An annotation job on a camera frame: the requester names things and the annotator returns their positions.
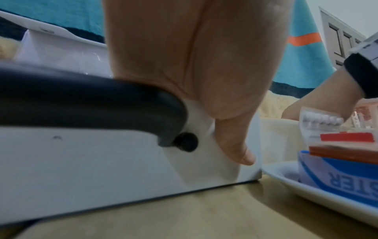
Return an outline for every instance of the white cardboard box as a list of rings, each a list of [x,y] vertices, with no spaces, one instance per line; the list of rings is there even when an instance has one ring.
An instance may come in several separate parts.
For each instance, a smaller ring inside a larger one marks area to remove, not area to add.
[[[106,45],[43,22],[0,16],[29,29],[16,61],[111,77]],[[185,103],[184,130],[200,143],[193,153],[160,148],[155,136],[134,131],[0,127],[0,224],[259,179],[259,117],[247,139],[257,162],[240,166],[218,148],[213,119],[196,102]]]

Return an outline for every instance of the black plastic handle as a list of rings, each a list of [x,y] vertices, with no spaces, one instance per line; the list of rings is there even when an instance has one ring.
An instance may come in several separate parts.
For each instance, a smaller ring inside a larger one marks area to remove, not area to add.
[[[138,130],[180,148],[186,120],[182,101],[156,87],[0,61],[0,125]]]

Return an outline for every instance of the table surface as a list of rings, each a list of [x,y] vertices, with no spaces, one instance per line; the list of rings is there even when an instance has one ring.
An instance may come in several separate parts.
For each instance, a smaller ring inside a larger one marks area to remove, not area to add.
[[[259,182],[47,220],[16,239],[359,237],[378,238],[378,229],[302,199],[264,175]]]

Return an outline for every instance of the white plate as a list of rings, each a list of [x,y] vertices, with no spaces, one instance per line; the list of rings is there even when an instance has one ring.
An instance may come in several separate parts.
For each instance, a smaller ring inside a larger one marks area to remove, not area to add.
[[[299,196],[378,228],[378,208],[299,183],[297,161],[264,165],[262,170]]]

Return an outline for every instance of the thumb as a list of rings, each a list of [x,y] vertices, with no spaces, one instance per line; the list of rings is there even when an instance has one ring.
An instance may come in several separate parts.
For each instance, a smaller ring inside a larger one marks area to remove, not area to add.
[[[245,114],[215,120],[215,139],[218,145],[231,160],[243,165],[252,165],[256,161],[255,155],[245,144],[252,117],[253,114]]]

